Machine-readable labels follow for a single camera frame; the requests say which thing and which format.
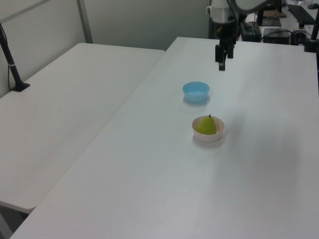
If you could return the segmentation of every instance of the keyboard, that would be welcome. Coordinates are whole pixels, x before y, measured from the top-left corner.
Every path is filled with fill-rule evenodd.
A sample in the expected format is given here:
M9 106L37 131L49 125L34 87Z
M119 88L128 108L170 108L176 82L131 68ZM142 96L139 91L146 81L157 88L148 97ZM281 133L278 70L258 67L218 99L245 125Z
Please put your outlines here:
M287 7L295 18L297 18L298 22L302 21L306 25L314 25L314 18L302 6L287 4Z

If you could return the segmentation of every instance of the black pole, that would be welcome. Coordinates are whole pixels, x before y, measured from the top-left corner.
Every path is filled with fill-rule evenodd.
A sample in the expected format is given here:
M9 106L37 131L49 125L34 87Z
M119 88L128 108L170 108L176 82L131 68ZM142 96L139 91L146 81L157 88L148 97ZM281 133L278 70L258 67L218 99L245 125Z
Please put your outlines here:
M317 35L318 35L318 30L319 30L319 10L317 11L316 19L315 19L315 24L314 24L314 29L311 34L311 41L316 41Z
M1 23L0 23L0 44L1 44L1 48L4 52L4 55L6 57L6 61L8 62L8 66L12 72L12 75L13 75L13 78L15 81L15 87L12 88L12 90L21 92L24 89L26 89L27 87L29 87L30 84L24 83L20 78L19 72L15 66L12 55L10 53L9 46L8 46L7 40L5 38Z

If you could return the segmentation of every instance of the bowl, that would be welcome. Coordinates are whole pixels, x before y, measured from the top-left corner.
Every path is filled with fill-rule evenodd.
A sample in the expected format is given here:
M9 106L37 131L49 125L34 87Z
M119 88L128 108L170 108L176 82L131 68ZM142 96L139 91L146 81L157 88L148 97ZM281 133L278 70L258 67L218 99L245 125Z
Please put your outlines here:
M192 124L194 136L199 141L206 142L206 143L213 143L221 138L221 135L222 135L223 130L224 130L224 122L221 119L213 116L215 124L216 124L216 128L217 128L217 133L216 134L202 134L202 133L199 133L196 131L196 127L200 122L203 121L203 119L205 117L207 117L207 116L201 116L201 117L194 119L193 124Z
M209 86L200 81L193 81L183 86L185 99L192 103L203 102L208 97Z

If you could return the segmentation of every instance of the black stand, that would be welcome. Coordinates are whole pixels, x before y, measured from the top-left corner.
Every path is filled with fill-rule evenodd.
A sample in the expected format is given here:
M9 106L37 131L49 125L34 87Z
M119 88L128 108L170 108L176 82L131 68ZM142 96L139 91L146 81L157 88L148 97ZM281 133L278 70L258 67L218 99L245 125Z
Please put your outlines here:
M4 36L4 32L2 31L2 26L0 23L0 44L1 44L1 48L4 52L4 55L6 57L6 61L8 62L8 66L12 72L12 75L14 77L14 81L15 81L15 87L13 89L11 89L12 91L18 91L21 92L24 89L28 88L30 86L30 84L24 83L22 82L20 75L18 73L18 70L15 66L15 63L13 61L12 55L10 53L9 47L8 47L8 42Z
M276 10L276 7L267 5L264 8L260 9L257 13L257 24L259 26L281 26L279 17L272 16L264 18L264 11L266 10Z
M319 9L317 11L314 29L311 34L311 38L306 39L306 44L304 48L305 52L317 52L317 49L319 46L319 40L317 40L318 30L319 30Z

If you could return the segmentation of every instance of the table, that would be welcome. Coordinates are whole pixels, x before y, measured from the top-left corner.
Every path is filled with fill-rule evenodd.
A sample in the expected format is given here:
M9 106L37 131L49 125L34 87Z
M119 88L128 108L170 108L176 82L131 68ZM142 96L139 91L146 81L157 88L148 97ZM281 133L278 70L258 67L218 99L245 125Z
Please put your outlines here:
M316 18L318 9L308 9L308 5L312 3L319 3L318 0L303 0L303 1L295 1L295 0L287 0L287 4L294 4L294 5L300 5L302 6L314 19ZM260 31L262 33L262 36L264 36L264 29L265 28L286 28L290 31L298 30L299 23L297 22L297 19L294 17L294 15L288 11L288 7L284 6L282 7L282 12L284 12L287 17L280 18L280 22L282 26L260 26ZM250 14L246 18L246 22L254 21L254 14ZM314 25L305 25L304 30L307 31L310 35L313 32Z
M30 213L163 51L78 44L0 100L0 205Z
M177 38L12 239L317 239L316 55L238 42L223 72L217 43ZM194 80L207 102L184 101ZM193 138L208 114L215 143Z

